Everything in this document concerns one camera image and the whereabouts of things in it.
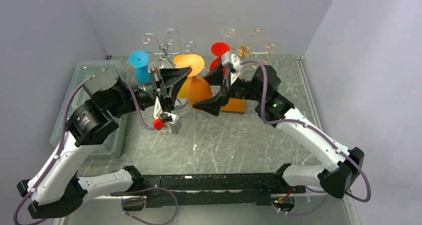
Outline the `orange plastic wine glass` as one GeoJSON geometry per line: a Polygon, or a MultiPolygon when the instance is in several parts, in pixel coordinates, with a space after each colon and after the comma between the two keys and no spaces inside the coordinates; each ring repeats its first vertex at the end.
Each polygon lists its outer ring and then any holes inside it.
{"type": "Polygon", "coordinates": [[[205,61],[200,55],[187,54],[175,66],[176,68],[191,67],[192,69],[188,75],[189,81],[186,87],[187,101],[192,108],[193,104],[213,97],[211,86],[199,76],[205,66],[205,61]]]}

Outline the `yellow plastic wine glass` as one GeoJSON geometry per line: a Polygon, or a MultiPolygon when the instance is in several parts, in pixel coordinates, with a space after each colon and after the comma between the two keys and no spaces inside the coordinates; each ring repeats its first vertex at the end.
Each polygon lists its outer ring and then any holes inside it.
{"type": "MultiPolygon", "coordinates": [[[[182,57],[184,57],[185,55],[177,55],[174,59],[173,59],[173,62],[174,62],[174,64],[176,65],[177,64],[177,62],[182,58],[182,57]]],[[[181,98],[181,99],[186,99],[187,98],[187,93],[186,93],[186,87],[187,87],[187,82],[189,81],[189,78],[187,78],[185,81],[184,81],[184,83],[183,83],[183,85],[182,85],[182,87],[180,88],[180,90],[179,90],[179,92],[178,92],[178,98],[181,98]]]]}

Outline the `blue plastic wine glass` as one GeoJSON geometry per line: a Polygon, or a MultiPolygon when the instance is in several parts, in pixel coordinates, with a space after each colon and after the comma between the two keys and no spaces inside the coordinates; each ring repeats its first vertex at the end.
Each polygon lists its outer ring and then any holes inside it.
{"type": "Polygon", "coordinates": [[[135,68],[135,78],[139,85],[150,83],[148,70],[149,54],[143,50],[132,52],[128,58],[129,63],[135,68]]]}

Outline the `red plastic wine glass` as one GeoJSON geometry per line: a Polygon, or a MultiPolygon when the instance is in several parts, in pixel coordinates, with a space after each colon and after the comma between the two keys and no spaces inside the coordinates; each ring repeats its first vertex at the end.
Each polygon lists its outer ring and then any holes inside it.
{"type": "Polygon", "coordinates": [[[212,72],[220,64],[221,57],[223,54],[228,52],[230,47],[224,42],[216,42],[211,46],[211,52],[216,58],[210,64],[210,72],[212,72]]]}

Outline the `clear patterned wine glass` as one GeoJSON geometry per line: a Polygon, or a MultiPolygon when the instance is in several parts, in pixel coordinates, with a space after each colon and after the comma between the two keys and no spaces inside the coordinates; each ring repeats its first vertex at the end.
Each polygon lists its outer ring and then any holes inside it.
{"type": "Polygon", "coordinates": [[[237,30],[233,26],[225,26],[220,30],[220,34],[223,37],[223,42],[230,47],[231,51],[234,51],[237,30]]]}

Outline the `clear plastic storage box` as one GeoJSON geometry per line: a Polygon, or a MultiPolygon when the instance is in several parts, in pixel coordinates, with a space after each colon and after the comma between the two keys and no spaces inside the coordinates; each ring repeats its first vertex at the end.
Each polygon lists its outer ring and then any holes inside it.
{"type": "Polygon", "coordinates": [[[78,148],[94,148],[93,155],[119,158],[127,121],[122,108],[126,104],[112,99],[125,96],[127,77],[117,60],[79,62],[50,143],[58,146],[67,134],[78,148]]]}

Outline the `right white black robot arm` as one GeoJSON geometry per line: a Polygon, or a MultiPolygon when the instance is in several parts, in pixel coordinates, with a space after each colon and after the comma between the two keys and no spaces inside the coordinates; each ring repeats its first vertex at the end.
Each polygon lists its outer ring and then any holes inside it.
{"type": "Polygon", "coordinates": [[[364,152],[360,148],[350,149],[336,142],[281,95],[278,92],[281,79],[272,66],[260,65],[249,81],[237,78],[237,72],[233,66],[227,69],[219,65],[206,74],[204,80],[219,86],[220,91],[193,107],[217,116],[229,99],[257,101],[255,111],[264,124],[285,132],[319,160],[318,166],[283,165],[280,176],[274,179],[277,191],[285,193],[292,187],[303,186],[335,198],[348,195],[360,202],[371,199],[371,187],[362,170],[364,152]]]}

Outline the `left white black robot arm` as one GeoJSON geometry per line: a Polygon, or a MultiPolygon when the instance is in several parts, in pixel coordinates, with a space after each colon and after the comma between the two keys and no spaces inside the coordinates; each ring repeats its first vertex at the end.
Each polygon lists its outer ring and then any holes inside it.
{"type": "Polygon", "coordinates": [[[141,113],[154,107],[154,122],[148,130],[178,133],[181,123],[173,113],[177,94],[191,69],[159,69],[151,72],[152,83],[146,87],[130,86],[112,68],[103,68],[82,81],[77,90],[89,96],[71,115],[63,113],[61,139],[42,169],[17,189],[28,212],[39,224],[62,218],[83,203],[112,193],[139,194],[144,179],[134,166],[105,175],[78,177],[85,159],[118,129],[116,118],[131,112],[141,113]]]}

